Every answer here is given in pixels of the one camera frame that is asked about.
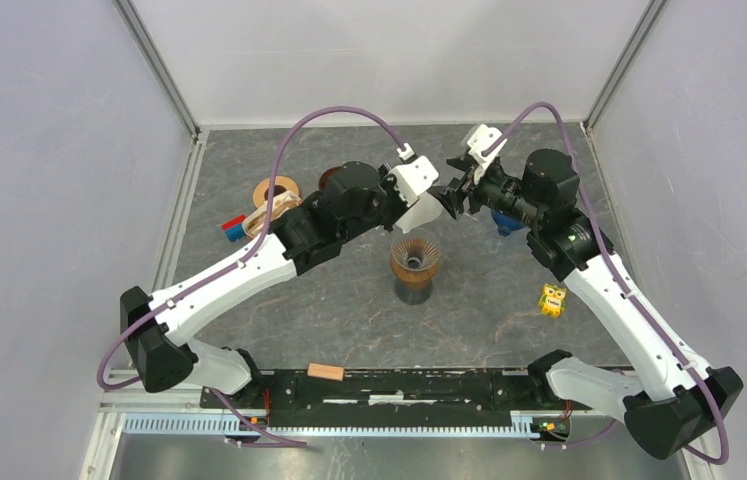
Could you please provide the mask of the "blue glass dripper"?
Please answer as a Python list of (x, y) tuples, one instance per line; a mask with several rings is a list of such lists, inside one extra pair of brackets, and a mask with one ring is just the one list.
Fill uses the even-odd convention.
[(508, 237), (512, 233), (525, 228), (525, 225), (519, 220), (513, 219), (496, 210), (491, 211), (491, 218), (496, 225), (497, 233), (502, 237)]

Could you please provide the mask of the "white paper coffee filter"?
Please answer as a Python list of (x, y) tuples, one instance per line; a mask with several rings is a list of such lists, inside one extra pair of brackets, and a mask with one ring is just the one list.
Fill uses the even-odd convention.
[(441, 203), (429, 193), (422, 193), (395, 223), (405, 234), (436, 220), (444, 211)]

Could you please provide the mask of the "brown glass dripper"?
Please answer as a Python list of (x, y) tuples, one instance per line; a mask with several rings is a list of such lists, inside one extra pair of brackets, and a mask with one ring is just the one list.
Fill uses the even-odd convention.
[(330, 177), (341, 169), (341, 166), (335, 166), (325, 170), (318, 179), (318, 189), (323, 191), (326, 188)]

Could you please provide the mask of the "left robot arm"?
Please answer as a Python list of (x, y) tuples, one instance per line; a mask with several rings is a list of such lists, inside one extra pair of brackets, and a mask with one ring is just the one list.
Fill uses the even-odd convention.
[(199, 342), (196, 334), (253, 295), (336, 258), (369, 230), (408, 232), (434, 219), (438, 205), (426, 192), (438, 177), (424, 156), (393, 168), (348, 162), (217, 264), (152, 294), (139, 287), (124, 292), (124, 343), (144, 389), (159, 393), (187, 383), (213, 387), (239, 407), (255, 405), (263, 381), (253, 360), (241, 349)]

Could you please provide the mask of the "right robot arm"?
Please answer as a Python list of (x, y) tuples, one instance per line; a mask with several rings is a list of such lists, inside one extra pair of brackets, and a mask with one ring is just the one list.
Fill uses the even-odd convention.
[(498, 160), (449, 160), (458, 176), (435, 189), (453, 217), (488, 208), (522, 224), (533, 257), (597, 317), (630, 361), (627, 376), (556, 350), (529, 365), (526, 392), (540, 408), (568, 400), (622, 423), (650, 456), (664, 460), (700, 436), (723, 433), (743, 390), (731, 367), (713, 367), (667, 324), (637, 287), (591, 216), (573, 159), (532, 152), (520, 176)]

